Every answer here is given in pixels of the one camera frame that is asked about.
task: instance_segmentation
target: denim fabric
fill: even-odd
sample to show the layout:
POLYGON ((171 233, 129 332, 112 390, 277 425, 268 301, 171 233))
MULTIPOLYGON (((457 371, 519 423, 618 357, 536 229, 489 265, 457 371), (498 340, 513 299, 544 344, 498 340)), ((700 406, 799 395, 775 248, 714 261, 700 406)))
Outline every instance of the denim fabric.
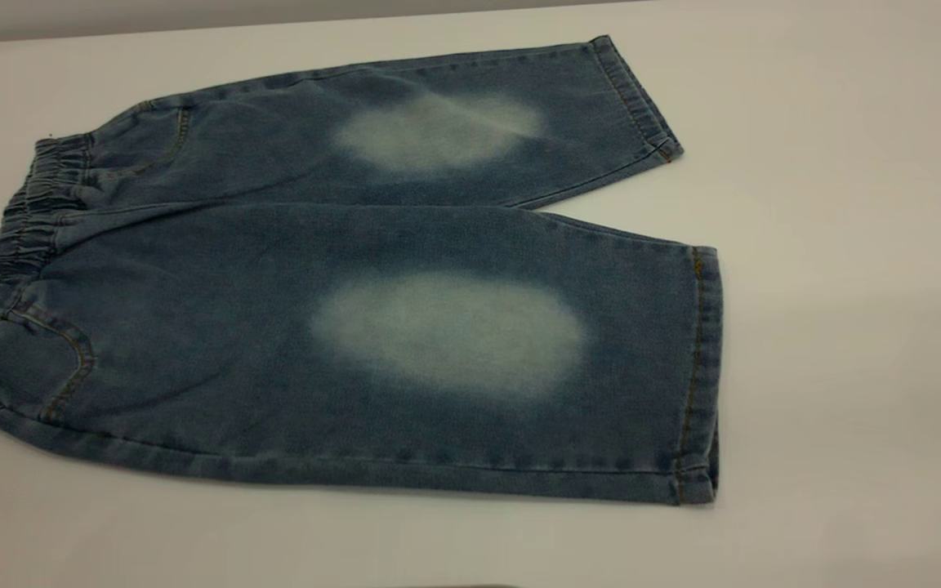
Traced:
POLYGON ((713 499, 716 251, 533 212, 682 153, 608 38, 228 83, 36 149, 0 228, 11 435, 248 483, 713 499))

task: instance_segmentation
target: pocket stitching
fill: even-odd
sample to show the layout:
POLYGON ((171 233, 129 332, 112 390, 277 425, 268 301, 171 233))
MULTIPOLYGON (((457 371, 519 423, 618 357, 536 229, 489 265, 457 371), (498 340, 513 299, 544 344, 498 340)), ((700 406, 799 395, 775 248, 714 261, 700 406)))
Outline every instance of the pocket stitching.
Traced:
POLYGON ((185 142, 187 141, 187 131, 190 129, 191 123, 191 107, 180 107, 178 109, 178 114, 176 115, 176 138, 173 138, 172 146, 169 146, 169 150, 165 152, 162 157, 152 161, 151 163, 146 163, 142 167, 136 168, 136 170, 131 170, 127 174, 132 176, 139 176, 143 172, 147 172, 152 167, 157 167, 161 163, 167 163, 175 159, 180 153, 180 149, 183 149, 185 142))
POLYGON ((68 377, 60 391, 56 392, 45 408, 38 413, 40 421, 47 421, 47 423, 49 421, 59 421, 64 414, 67 402, 74 395, 75 390, 78 390, 79 385, 92 372, 93 365, 96 363, 96 356, 93 354, 89 337, 79 331, 73 324, 52 317, 48 312, 42 311, 34 305, 29 305, 22 310, 11 310, 10 312, 23 320, 38 325, 38 327, 45 328, 46 331, 60 335, 71 345, 71 349, 75 351, 75 356, 78 357, 78 367, 75 368, 74 372, 71 372, 71 376, 68 377))

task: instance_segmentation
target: hem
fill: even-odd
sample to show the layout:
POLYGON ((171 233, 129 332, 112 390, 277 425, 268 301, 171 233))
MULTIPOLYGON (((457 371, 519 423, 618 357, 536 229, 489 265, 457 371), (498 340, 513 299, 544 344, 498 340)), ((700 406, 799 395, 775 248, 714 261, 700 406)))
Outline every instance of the hem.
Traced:
POLYGON ((609 83, 612 83, 612 88, 624 107, 627 107, 627 114, 641 133, 646 148, 657 152, 665 163, 671 163, 680 157, 685 152, 684 148, 670 130, 656 103, 651 100, 649 93, 645 92, 641 82, 623 60, 623 56, 619 55, 612 38, 605 34, 594 38, 590 45, 594 48, 598 66, 609 79, 609 83))
POLYGON ((713 502, 720 472, 717 388, 720 379, 722 293, 716 250, 693 247, 692 265, 698 285, 698 325, 675 466, 677 472, 682 472, 677 476, 677 501, 685 505, 713 502))

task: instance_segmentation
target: white surface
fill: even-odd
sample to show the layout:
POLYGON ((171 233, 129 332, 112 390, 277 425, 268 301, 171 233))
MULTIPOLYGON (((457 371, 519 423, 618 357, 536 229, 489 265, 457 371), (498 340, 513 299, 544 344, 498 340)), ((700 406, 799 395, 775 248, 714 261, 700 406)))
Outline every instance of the white surface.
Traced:
POLYGON ((715 506, 201 483, 0 434, 0 586, 941 586, 941 0, 684 0, 0 44, 31 142, 164 93, 611 33, 686 146, 553 207, 720 249, 715 506))
POLYGON ((0 0, 0 41, 370 16, 433 15, 604 0, 0 0))

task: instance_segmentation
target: orange stitching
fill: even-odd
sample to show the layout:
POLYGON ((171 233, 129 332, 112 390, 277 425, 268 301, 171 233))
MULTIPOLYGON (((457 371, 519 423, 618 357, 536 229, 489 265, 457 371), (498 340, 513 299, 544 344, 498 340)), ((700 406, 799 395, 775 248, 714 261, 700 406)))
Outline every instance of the orange stitching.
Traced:
POLYGON ((698 319, 695 325, 695 357, 692 360, 692 380, 688 385, 688 402, 685 403, 685 421, 680 427, 680 447, 677 449, 675 462, 675 477, 677 479, 677 501, 685 501, 685 480, 682 471, 682 459, 688 446, 688 431, 692 420, 692 401, 695 399, 695 387, 699 376, 699 359, 702 356, 702 257, 699 250, 692 248, 692 270, 695 273, 695 282, 698 284, 696 297, 698 298, 698 319))

